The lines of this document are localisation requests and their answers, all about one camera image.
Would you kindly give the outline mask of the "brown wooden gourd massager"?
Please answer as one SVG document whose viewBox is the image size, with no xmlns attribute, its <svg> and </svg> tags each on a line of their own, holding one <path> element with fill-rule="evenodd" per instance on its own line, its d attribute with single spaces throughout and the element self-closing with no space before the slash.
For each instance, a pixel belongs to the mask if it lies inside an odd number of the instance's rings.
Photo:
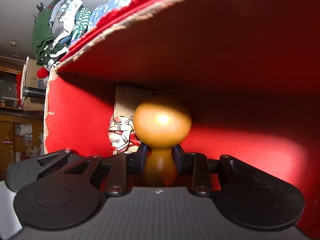
<svg viewBox="0 0 320 240">
<path fill-rule="evenodd" d="M 190 132 L 189 111 L 173 102 L 153 98 L 136 108 L 133 126 L 138 139 L 151 149 L 143 172 L 145 183 L 172 185 L 177 167 L 171 152 Z"/>
</svg>

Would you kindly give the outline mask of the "red white knotted charm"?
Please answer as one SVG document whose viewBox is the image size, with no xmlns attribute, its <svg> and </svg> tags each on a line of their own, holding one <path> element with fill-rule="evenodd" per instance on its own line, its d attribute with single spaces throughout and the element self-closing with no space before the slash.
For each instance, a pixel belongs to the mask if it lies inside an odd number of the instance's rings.
<svg viewBox="0 0 320 240">
<path fill-rule="evenodd" d="M 113 155 L 120 152 L 136 152 L 141 144 L 135 134 L 132 116 L 113 116 L 108 128 L 108 138 Z"/>
</svg>

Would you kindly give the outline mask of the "red cardboard box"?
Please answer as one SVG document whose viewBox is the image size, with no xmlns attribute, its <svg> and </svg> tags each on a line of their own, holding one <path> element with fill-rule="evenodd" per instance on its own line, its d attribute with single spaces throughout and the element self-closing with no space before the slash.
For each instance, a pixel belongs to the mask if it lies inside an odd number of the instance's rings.
<svg viewBox="0 0 320 240">
<path fill-rule="evenodd" d="M 233 155 L 295 185 L 319 239 L 319 0 L 133 0 L 51 71 L 44 148 L 112 153 L 116 87 L 187 106 L 182 147 Z"/>
</svg>

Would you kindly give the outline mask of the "pile of hanging clothes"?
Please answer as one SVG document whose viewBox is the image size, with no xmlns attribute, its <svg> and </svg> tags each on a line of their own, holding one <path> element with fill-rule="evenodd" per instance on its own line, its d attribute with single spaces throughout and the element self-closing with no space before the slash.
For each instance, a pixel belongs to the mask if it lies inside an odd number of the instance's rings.
<svg viewBox="0 0 320 240">
<path fill-rule="evenodd" d="M 32 49 L 37 65 L 50 71 L 87 31 L 92 13 L 82 0 L 52 0 L 46 7 L 37 8 Z"/>
</svg>

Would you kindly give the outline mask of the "blue white patterned cloth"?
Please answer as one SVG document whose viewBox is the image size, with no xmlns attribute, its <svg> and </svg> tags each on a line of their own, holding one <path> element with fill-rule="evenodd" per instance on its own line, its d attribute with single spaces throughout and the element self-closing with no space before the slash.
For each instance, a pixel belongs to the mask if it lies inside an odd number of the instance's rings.
<svg viewBox="0 0 320 240">
<path fill-rule="evenodd" d="M 97 6 L 89 19 L 87 30 L 93 29 L 100 19 L 114 9 L 128 6 L 132 0 L 109 0 L 107 3 Z"/>
</svg>

